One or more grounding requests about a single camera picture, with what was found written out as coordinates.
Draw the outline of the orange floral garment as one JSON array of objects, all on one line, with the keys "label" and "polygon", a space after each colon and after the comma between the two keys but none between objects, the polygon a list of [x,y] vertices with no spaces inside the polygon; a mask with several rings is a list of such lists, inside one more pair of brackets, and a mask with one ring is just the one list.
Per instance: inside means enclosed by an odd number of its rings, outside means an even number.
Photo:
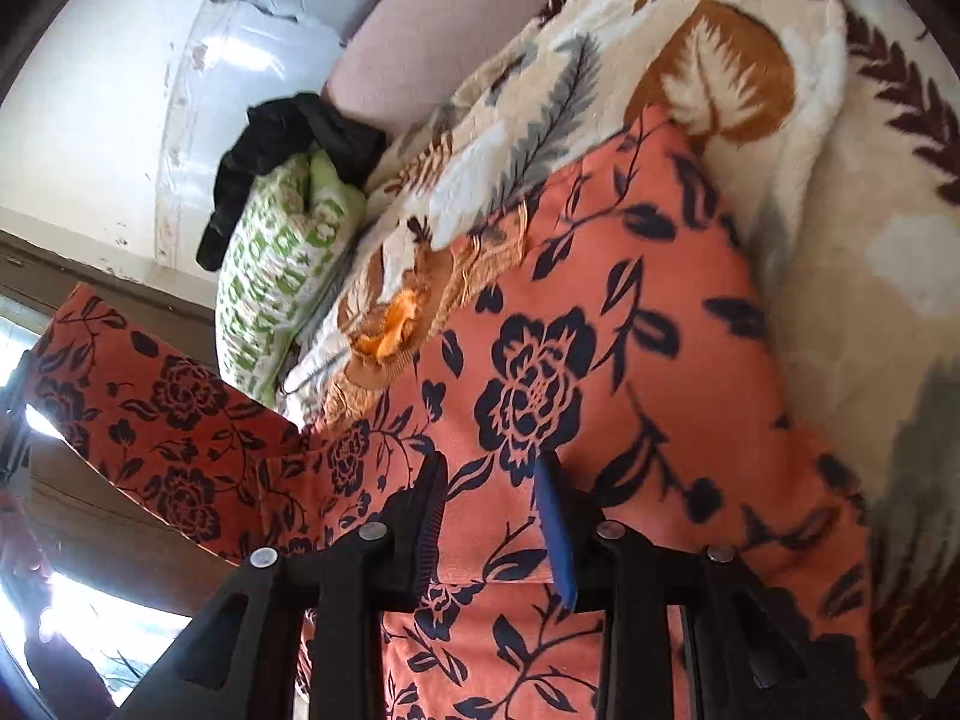
[{"label": "orange floral garment", "polygon": [[451,465],[439,574],[384,629],[394,718],[583,718],[601,620],[560,610],[534,515],[555,452],[662,546],[736,546],[872,710],[853,486],[791,422],[732,221],[649,109],[452,249],[441,325],[353,416],[296,427],[78,288],[26,395],[122,493],[224,559],[325,548]]}]

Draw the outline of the wooden glazed door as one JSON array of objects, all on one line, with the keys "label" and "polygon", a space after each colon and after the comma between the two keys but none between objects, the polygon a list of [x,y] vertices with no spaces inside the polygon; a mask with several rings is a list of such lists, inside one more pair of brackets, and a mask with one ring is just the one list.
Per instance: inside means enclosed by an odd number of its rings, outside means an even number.
[{"label": "wooden glazed door", "polygon": [[[42,335],[76,283],[206,367],[215,366],[213,312],[2,236],[2,377]],[[181,622],[220,588],[226,562],[142,511],[32,418],[26,514],[60,575],[57,589]]]}]

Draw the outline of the green patterned pillow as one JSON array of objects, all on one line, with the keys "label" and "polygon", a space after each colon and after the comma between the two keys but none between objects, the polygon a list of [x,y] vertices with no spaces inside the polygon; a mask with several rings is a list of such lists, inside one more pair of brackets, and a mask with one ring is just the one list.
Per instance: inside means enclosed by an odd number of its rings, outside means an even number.
[{"label": "green patterned pillow", "polygon": [[215,341],[224,382],[272,406],[291,343],[352,250],[366,195],[340,179],[324,149],[254,181],[217,284]]}]

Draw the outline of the black garment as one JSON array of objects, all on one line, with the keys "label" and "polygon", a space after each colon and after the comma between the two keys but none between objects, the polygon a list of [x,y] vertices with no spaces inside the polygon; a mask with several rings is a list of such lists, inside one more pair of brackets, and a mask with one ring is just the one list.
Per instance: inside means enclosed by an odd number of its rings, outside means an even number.
[{"label": "black garment", "polygon": [[350,119],[316,93],[249,107],[247,125],[218,164],[213,213],[195,254],[202,270],[220,270],[254,181],[313,146],[324,149],[343,182],[363,187],[386,151],[387,133]]}]

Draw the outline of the leaf pattern blanket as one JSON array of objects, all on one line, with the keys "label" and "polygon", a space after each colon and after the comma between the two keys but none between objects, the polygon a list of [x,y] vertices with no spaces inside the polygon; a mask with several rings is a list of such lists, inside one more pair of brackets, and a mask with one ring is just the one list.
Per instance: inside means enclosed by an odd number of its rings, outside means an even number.
[{"label": "leaf pattern blanket", "polygon": [[866,488],[875,664],[911,717],[958,661],[958,54],[910,0],[550,0],[370,180],[438,242],[661,106],[731,200],[799,413]]}]

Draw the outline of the pink quilted sofa cushion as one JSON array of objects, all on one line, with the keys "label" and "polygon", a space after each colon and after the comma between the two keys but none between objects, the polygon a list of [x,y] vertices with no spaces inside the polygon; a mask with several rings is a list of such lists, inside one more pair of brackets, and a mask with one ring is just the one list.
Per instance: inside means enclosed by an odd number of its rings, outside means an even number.
[{"label": "pink quilted sofa cushion", "polygon": [[449,99],[547,0],[381,0],[322,96],[395,137]]}]

